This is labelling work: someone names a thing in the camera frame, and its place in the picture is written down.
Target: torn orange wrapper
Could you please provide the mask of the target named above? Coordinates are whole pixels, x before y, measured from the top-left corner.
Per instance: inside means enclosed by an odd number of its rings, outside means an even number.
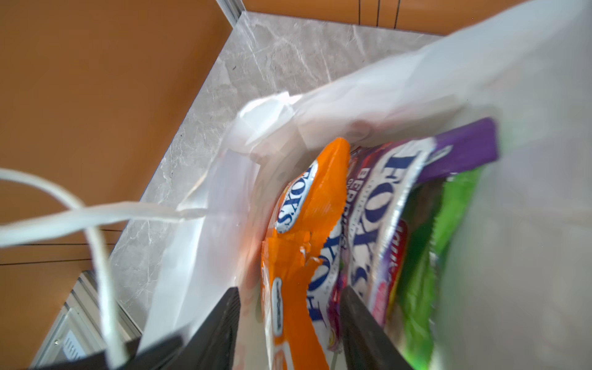
[[[262,306],[270,366],[328,369],[307,308],[307,290],[346,201],[349,143],[338,138],[288,184],[262,245]]]

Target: marble floor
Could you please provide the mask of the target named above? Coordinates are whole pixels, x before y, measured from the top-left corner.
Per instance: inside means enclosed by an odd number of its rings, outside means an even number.
[[[141,200],[176,206],[205,173],[227,124],[250,100],[304,93],[439,38],[242,13]],[[169,231],[167,224],[131,221],[111,254],[117,299],[141,329]]]

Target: white marble vein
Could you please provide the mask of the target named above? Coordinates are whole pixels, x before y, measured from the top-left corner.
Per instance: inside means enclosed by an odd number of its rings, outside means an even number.
[[[227,124],[248,101],[307,92],[438,36],[244,12],[142,201],[176,206],[204,174]],[[120,304],[143,328],[173,227],[132,221],[111,255]]]

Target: white paper bag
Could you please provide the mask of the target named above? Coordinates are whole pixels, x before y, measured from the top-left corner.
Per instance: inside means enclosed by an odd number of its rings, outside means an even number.
[[[337,136],[370,145],[493,117],[486,167],[450,249],[437,323],[449,369],[592,363],[592,10],[537,0],[304,95],[247,104],[180,209],[141,348],[186,339],[237,285],[234,369],[267,367],[260,243],[285,184]]]

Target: gray marble surface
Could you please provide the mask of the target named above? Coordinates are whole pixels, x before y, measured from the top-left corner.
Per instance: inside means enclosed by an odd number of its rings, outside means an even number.
[[[307,92],[439,36],[244,12],[142,201],[175,207],[206,171],[227,124],[250,100]],[[171,228],[131,221],[111,266],[119,303],[143,329]]]

